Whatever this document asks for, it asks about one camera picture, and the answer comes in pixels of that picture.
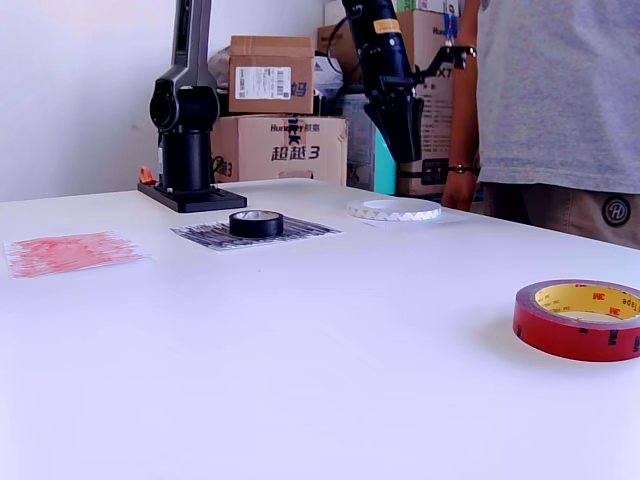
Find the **man's hand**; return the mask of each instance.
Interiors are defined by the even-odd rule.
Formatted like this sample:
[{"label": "man's hand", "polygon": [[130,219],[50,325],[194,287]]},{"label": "man's hand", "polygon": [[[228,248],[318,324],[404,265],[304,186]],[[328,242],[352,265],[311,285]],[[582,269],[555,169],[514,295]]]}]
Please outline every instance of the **man's hand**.
[{"label": "man's hand", "polygon": [[442,194],[442,206],[468,212],[475,198],[477,185],[478,179],[471,172],[450,172]]}]

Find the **shirt logo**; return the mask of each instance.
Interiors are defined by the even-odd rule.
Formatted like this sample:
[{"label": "shirt logo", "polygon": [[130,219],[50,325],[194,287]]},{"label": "shirt logo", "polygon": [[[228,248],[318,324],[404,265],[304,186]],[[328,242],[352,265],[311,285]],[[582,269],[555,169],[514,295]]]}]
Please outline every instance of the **shirt logo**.
[{"label": "shirt logo", "polygon": [[602,218],[610,227],[621,227],[631,218],[631,205],[624,197],[613,195],[604,202]]}]

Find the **white tape roll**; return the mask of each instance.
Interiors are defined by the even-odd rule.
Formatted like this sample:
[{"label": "white tape roll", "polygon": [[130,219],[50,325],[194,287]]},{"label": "white tape roll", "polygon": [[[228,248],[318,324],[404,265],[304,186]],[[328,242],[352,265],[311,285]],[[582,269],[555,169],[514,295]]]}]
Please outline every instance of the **white tape roll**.
[{"label": "white tape roll", "polygon": [[442,215],[442,207],[434,202],[417,198],[369,200],[351,202],[347,212],[352,217],[382,222],[422,222]]}]

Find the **yellow tape liner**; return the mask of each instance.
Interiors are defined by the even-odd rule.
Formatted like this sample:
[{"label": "yellow tape liner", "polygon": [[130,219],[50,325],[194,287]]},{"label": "yellow tape liner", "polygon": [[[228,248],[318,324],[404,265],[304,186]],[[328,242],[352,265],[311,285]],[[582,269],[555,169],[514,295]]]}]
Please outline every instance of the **yellow tape liner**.
[{"label": "yellow tape liner", "polygon": [[536,302],[552,313],[592,312],[612,321],[625,321],[640,314],[640,298],[601,285],[554,285],[536,293]]},{"label": "yellow tape liner", "polygon": [[383,35],[385,33],[401,33],[400,23],[393,18],[376,20],[373,22],[373,28],[376,30],[378,35]]}]

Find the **double-sided foam tape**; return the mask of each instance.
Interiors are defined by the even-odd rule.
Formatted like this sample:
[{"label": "double-sided foam tape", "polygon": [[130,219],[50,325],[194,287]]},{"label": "double-sided foam tape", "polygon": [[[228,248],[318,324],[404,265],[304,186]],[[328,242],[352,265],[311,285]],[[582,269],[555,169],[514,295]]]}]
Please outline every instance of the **double-sided foam tape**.
[{"label": "double-sided foam tape", "polygon": [[442,215],[442,207],[434,202],[417,198],[356,201],[347,205],[352,217],[383,222],[420,222],[434,220]]},{"label": "double-sided foam tape", "polygon": [[588,362],[640,356],[640,291],[585,280],[542,282],[516,296],[515,334],[546,353]]}]

